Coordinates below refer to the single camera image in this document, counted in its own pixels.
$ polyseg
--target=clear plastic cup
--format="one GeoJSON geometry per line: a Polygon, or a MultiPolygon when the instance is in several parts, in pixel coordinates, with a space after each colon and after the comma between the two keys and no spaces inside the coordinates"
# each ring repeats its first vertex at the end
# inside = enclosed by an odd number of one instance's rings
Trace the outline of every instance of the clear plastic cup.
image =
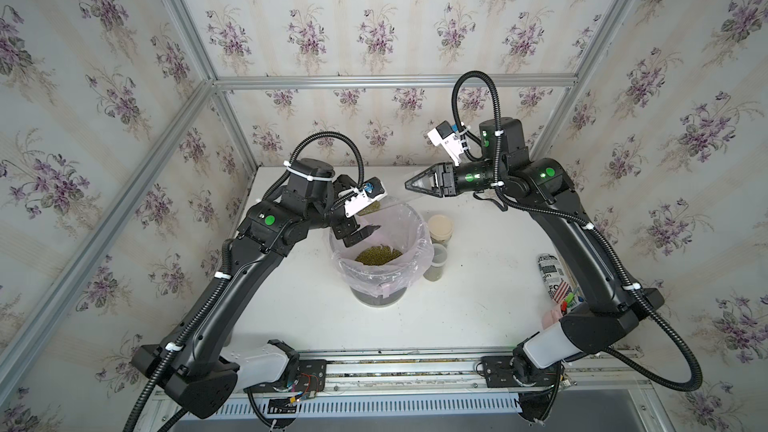
{"type": "Polygon", "coordinates": [[[442,277],[442,270],[448,261],[448,249],[442,244],[432,244],[435,248],[435,257],[432,259],[432,265],[424,272],[424,278],[430,282],[435,282],[442,277]]]}
{"type": "Polygon", "coordinates": [[[429,229],[429,237],[432,239],[433,244],[448,246],[448,241],[451,240],[451,235],[453,235],[453,220],[447,216],[437,214],[429,218],[427,228],[429,229]]]}

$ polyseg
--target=wire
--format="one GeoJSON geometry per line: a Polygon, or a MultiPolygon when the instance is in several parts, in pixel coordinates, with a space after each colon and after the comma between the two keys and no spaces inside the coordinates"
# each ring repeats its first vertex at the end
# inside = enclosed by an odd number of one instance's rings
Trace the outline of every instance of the wire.
{"type": "Polygon", "coordinates": [[[180,408],[176,414],[173,414],[166,422],[163,424],[163,427],[160,427],[158,429],[158,432],[168,432],[171,427],[173,427],[180,418],[185,416],[187,414],[188,410],[185,408],[180,408]]]}
{"type": "MultiPolygon", "coordinates": [[[[230,274],[232,270],[232,253],[230,250],[230,246],[232,245],[232,242],[234,242],[234,239],[228,238],[224,241],[224,244],[221,245],[221,271],[225,274],[230,274]]],[[[187,322],[187,325],[182,329],[181,333],[178,335],[178,337],[174,340],[174,343],[180,347],[183,348],[184,345],[189,340],[190,336],[193,332],[197,331],[197,327],[205,320],[205,318],[208,316],[210,311],[214,308],[216,303],[218,302],[221,295],[226,290],[228,280],[225,278],[220,278],[218,283],[216,284],[216,288],[213,292],[210,293],[210,296],[208,299],[206,299],[205,303],[203,303],[203,306],[200,307],[200,309],[197,311],[197,313],[192,317],[192,319],[187,322]]],[[[139,417],[141,416],[141,411],[144,409],[144,406],[147,405],[147,402],[149,401],[149,397],[152,395],[152,392],[154,391],[154,388],[160,380],[165,375],[166,371],[168,371],[168,368],[171,366],[171,364],[176,359],[176,356],[178,355],[180,350],[167,350],[167,353],[165,357],[163,357],[160,360],[160,363],[155,368],[155,370],[152,372],[152,374],[149,377],[149,380],[147,381],[147,384],[144,386],[144,388],[141,390],[141,393],[139,394],[138,399],[136,399],[136,403],[134,404],[134,408],[130,411],[130,414],[128,415],[128,419],[125,421],[125,426],[123,427],[123,432],[133,432],[136,428],[136,423],[139,420],[139,417]]]]}

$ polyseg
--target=green beans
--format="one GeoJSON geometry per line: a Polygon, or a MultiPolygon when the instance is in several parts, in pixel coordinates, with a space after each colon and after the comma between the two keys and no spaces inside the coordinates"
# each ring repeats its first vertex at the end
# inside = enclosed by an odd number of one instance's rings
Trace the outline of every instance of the green beans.
{"type": "Polygon", "coordinates": [[[375,245],[360,252],[360,255],[355,260],[363,265],[384,265],[400,255],[402,255],[402,252],[396,248],[389,248],[388,245],[375,245]]]}

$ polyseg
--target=pink object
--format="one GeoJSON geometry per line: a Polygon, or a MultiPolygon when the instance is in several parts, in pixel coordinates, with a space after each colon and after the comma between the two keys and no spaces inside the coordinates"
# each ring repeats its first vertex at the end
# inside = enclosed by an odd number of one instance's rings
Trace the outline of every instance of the pink object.
{"type": "Polygon", "coordinates": [[[542,317],[542,327],[546,329],[550,325],[559,321],[563,317],[563,313],[560,311],[560,305],[556,305],[551,311],[548,311],[542,317]]]}

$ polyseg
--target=floral wallpaper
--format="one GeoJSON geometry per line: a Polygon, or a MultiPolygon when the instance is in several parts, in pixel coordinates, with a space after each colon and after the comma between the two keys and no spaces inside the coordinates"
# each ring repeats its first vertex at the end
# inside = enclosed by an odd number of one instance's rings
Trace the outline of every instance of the floral wallpaper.
{"type": "MultiPolygon", "coordinates": [[[[427,132],[443,120],[453,122],[451,89],[238,90],[230,97],[246,129],[256,160],[281,166],[296,145],[311,133],[335,130],[350,137],[372,166],[431,165],[448,160],[427,132]]],[[[502,114],[523,122],[533,147],[557,105],[562,89],[501,88],[502,114]]],[[[458,96],[459,115],[477,130],[492,118],[485,87],[465,87],[458,96]]],[[[350,150],[334,139],[314,142],[303,153],[333,165],[354,164],[350,150]]]]}
{"type": "MultiPolygon", "coordinates": [[[[551,151],[701,362],[701,389],[658,388],[677,430],[768,418],[766,4],[637,0],[551,151]]],[[[627,340],[655,372],[687,378],[655,325],[627,340]]]]}
{"type": "MultiPolygon", "coordinates": [[[[187,4],[200,34],[208,39],[208,53],[219,76],[292,76],[573,71],[610,1],[187,0],[187,4]]],[[[655,0],[648,10],[657,5],[655,0]]],[[[105,34],[111,39],[117,35],[105,34]]]]}
{"type": "MultiPolygon", "coordinates": [[[[0,0],[0,351],[197,86],[160,0],[0,0]]],[[[205,286],[244,195],[206,108],[86,283],[0,430],[119,427],[157,340],[205,286]]]]}

